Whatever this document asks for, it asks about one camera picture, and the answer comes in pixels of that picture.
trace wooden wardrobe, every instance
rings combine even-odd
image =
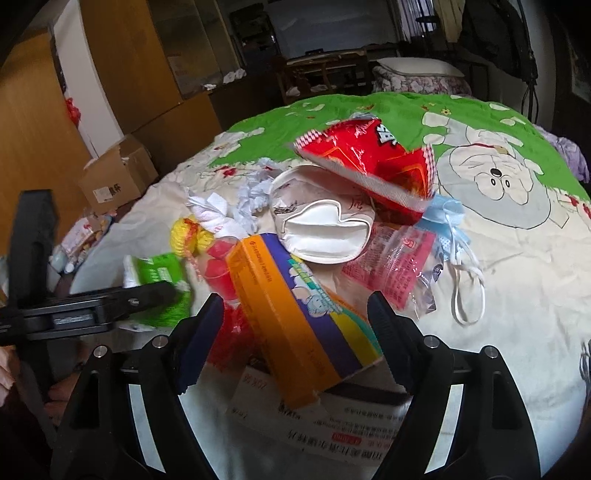
[[[50,40],[32,34],[0,70],[0,255],[8,253],[22,190],[53,191],[58,241],[88,206],[77,179],[91,156],[68,115]]]
[[[182,95],[147,0],[80,0],[97,74],[121,130],[146,145],[161,175],[222,131],[207,92]]]

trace green tissue package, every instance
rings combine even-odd
[[[172,305],[156,307],[132,315],[132,320],[151,327],[175,327],[190,316],[191,288],[185,270],[174,253],[148,258],[124,258],[124,288],[138,287],[165,280],[179,292],[179,299]]]

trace white face mask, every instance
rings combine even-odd
[[[478,263],[478,259],[474,252],[470,249],[468,244],[461,238],[461,236],[457,235],[454,232],[454,228],[452,226],[451,219],[446,215],[447,224],[452,232],[452,247],[450,250],[450,258],[449,263],[454,269],[454,288],[453,288],[453,315],[454,318],[463,325],[471,325],[473,323],[478,322],[482,317],[484,317],[484,311],[486,307],[486,300],[485,300],[485,287],[484,287],[484,274],[480,269],[480,264]],[[470,257],[470,262],[472,265],[467,265],[463,261],[459,260],[459,252],[464,249]],[[481,308],[480,308],[480,315],[476,320],[469,320],[466,315],[462,314],[460,311],[459,306],[459,294],[460,294],[460,274],[461,272],[468,272],[471,276],[476,277],[480,284],[480,296],[482,299]]]
[[[302,260],[353,260],[368,242],[375,212],[354,184],[323,168],[303,165],[271,186],[271,214],[285,249]]]

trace red plastic bag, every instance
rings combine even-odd
[[[340,122],[298,138],[296,153],[360,185],[397,223],[418,222],[433,197],[430,145],[407,152],[378,118]]]
[[[238,375],[257,350],[254,332],[246,319],[242,306],[224,303],[223,322],[212,345],[207,361],[219,371]]]

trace metal screw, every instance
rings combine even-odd
[[[499,351],[493,346],[485,347],[484,353],[488,358],[496,358],[499,356]]]
[[[168,337],[166,335],[158,335],[152,339],[152,345],[156,348],[162,348],[168,345]]]
[[[92,352],[92,354],[97,357],[100,358],[102,356],[105,356],[107,354],[107,347],[105,347],[104,345],[99,345],[98,347],[95,348],[95,351]]]
[[[439,338],[433,335],[427,335],[423,342],[429,348],[437,348],[439,346]]]

